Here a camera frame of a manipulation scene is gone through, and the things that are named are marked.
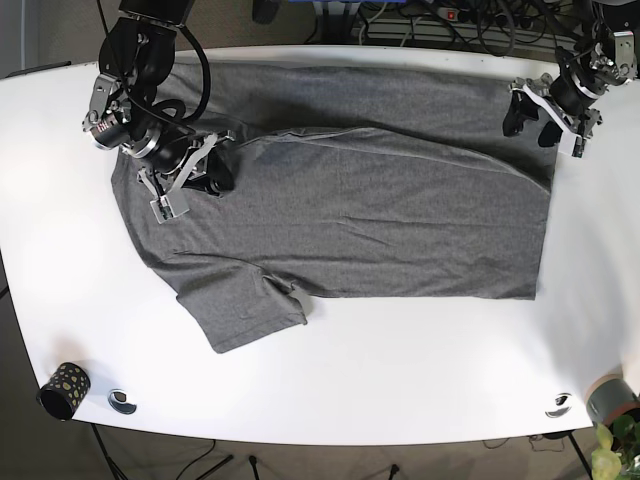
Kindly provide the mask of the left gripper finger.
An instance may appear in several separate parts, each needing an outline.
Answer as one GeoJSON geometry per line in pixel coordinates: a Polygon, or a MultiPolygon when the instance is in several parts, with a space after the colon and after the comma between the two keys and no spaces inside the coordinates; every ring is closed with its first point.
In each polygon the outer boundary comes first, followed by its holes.
{"type": "Polygon", "coordinates": [[[538,121],[539,106],[524,92],[511,92],[511,101],[502,123],[503,135],[507,138],[519,135],[527,121],[538,121]]]}
{"type": "Polygon", "coordinates": [[[538,136],[538,146],[543,149],[558,147],[565,133],[565,124],[549,118],[538,136]]]}

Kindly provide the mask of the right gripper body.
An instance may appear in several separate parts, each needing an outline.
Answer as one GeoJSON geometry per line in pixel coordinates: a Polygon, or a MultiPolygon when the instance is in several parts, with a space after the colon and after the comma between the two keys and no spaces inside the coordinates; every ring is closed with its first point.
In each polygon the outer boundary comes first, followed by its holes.
{"type": "Polygon", "coordinates": [[[221,133],[181,136],[150,130],[132,144],[132,157],[142,164],[137,180],[150,191],[150,206],[159,223],[189,211],[186,189],[208,194],[206,158],[222,143],[221,133]]]}

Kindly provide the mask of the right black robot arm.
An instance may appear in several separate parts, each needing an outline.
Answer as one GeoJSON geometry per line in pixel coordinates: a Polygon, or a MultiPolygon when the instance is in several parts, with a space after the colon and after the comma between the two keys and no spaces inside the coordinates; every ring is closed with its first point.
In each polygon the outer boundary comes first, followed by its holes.
{"type": "Polygon", "coordinates": [[[231,131],[204,135],[193,123],[204,114],[212,78],[203,48],[188,29],[190,1],[123,1],[121,17],[104,29],[98,67],[83,130],[102,150],[120,149],[141,162],[137,179],[151,193],[159,223],[185,214],[185,190],[212,196],[233,190],[229,168],[216,152],[234,140],[231,131]],[[201,65],[201,98],[193,112],[179,99],[159,101],[158,87],[175,61],[183,35],[201,65]]]}

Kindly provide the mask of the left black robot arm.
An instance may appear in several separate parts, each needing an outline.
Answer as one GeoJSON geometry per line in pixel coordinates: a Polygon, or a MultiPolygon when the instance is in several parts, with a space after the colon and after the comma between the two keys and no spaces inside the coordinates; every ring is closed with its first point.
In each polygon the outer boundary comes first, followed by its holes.
{"type": "Polygon", "coordinates": [[[557,77],[545,73],[532,78],[517,78],[509,86],[511,101],[502,123],[506,137],[519,135],[528,121],[537,121],[544,111],[549,121],[539,134],[542,148],[556,146],[574,158],[583,156],[593,136],[593,128],[602,123],[594,104],[611,87],[623,86],[638,77],[636,39],[631,23],[609,23],[608,13],[627,12],[635,1],[581,1],[580,32],[560,23],[544,1],[535,1],[553,31],[561,31],[574,41],[567,50],[557,45],[557,77]]]}

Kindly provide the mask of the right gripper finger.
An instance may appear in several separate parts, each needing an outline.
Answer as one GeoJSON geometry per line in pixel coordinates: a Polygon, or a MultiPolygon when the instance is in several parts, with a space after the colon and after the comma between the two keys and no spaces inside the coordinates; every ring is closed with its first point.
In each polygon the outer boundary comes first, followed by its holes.
{"type": "Polygon", "coordinates": [[[205,190],[209,195],[220,197],[235,189],[235,179],[222,157],[212,150],[206,158],[205,190]]]}

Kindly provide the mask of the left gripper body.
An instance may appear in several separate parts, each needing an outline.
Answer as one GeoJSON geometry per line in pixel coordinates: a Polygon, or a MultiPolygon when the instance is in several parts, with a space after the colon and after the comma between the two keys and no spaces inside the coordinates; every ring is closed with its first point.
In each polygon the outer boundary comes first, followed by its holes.
{"type": "Polygon", "coordinates": [[[549,118],[565,124],[565,133],[558,151],[574,158],[582,158],[596,125],[602,124],[599,110],[591,107],[591,98],[584,96],[576,85],[565,78],[553,79],[543,74],[538,79],[517,78],[509,85],[514,90],[524,92],[539,106],[538,115],[543,110],[549,118]]]}

